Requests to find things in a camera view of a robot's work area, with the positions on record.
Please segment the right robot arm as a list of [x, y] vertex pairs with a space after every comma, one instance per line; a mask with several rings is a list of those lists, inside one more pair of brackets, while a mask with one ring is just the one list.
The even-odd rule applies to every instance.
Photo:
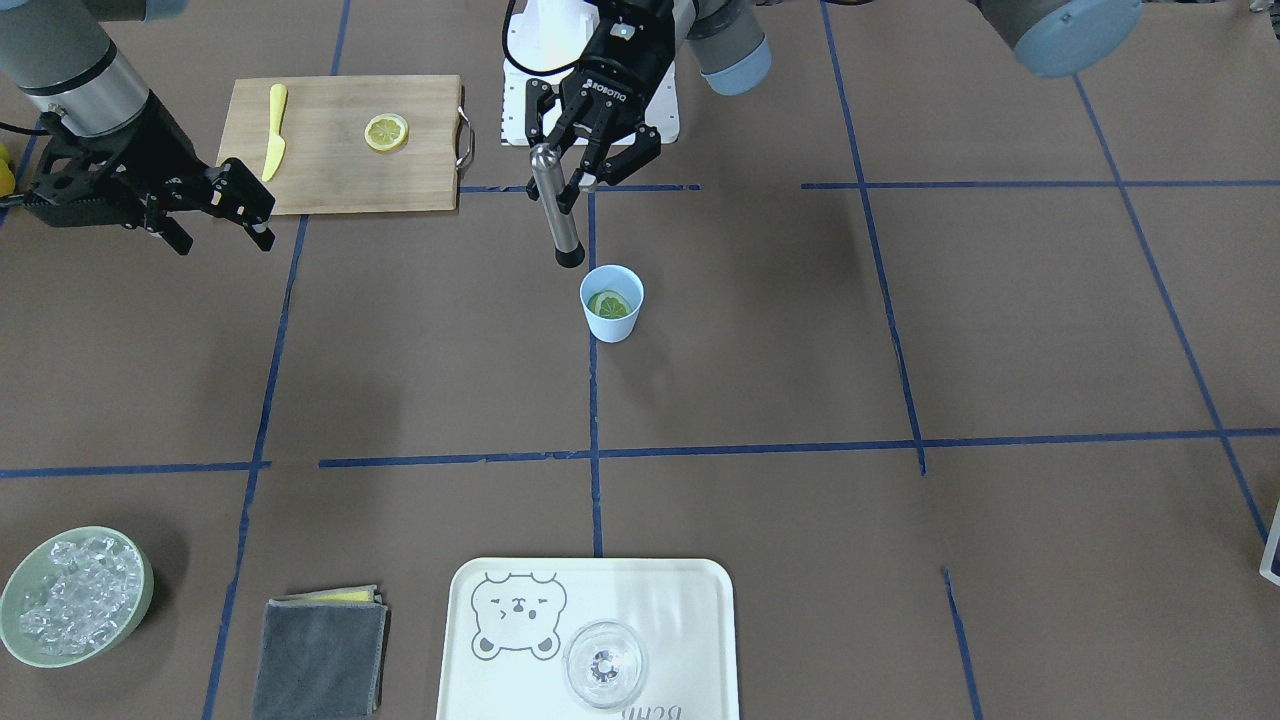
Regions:
[[179, 211], [241, 227], [268, 251], [274, 196], [238, 158], [202, 161], [188, 135], [131, 64], [108, 22], [179, 15], [183, 1], [5, 1], [3, 74], [38, 110], [47, 142], [27, 190], [8, 191], [54, 228], [119, 225], [159, 237], [180, 255], [193, 240]]

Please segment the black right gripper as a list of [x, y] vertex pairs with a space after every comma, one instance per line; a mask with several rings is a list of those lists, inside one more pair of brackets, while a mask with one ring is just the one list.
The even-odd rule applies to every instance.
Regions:
[[[275, 247], [264, 224], [275, 206], [270, 191], [238, 158], [201, 161], [156, 94], [123, 127], [95, 137], [74, 135], [68, 113], [38, 119], [49, 141], [20, 205], [45, 224], [141, 227], [183, 258], [236, 241], [261, 252]], [[187, 223], [173, 211], [216, 218]]]

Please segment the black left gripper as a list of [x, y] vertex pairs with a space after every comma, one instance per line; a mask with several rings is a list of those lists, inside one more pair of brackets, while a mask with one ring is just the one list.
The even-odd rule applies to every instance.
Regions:
[[[579, 188], [617, 186], [660, 155], [660, 133], [643, 124], [648, 104], [676, 51], [673, 1], [591, 1], [598, 24], [572, 72], [559, 86], [530, 78], [525, 87], [527, 145], [547, 145], [556, 160], [579, 137], [588, 138]], [[607, 156], [611, 141], [634, 142]]]

